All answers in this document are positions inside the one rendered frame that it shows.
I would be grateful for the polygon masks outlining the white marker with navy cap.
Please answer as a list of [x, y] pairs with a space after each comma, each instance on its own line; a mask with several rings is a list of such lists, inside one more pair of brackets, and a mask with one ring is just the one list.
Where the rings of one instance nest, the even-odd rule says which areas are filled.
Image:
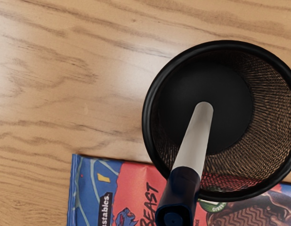
[[193, 226], [213, 107], [196, 105], [155, 213], [156, 226]]

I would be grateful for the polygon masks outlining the blue and red snack bag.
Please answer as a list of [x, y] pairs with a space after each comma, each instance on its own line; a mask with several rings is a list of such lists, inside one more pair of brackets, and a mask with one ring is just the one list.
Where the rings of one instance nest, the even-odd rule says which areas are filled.
[[[152, 165], [73, 154], [66, 226], [156, 226], [165, 184]], [[199, 200], [194, 226], [291, 226], [291, 185], [240, 202]]]

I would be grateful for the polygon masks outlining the black mesh pen holder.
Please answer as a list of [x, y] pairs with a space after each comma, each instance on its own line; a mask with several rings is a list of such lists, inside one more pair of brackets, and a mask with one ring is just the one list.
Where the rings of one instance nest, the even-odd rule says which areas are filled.
[[216, 40], [171, 59], [145, 97], [143, 140], [164, 178], [202, 101], [214, 115], [200, 199], [249, 199], [291, 172], [291, 69], [257, 45]]

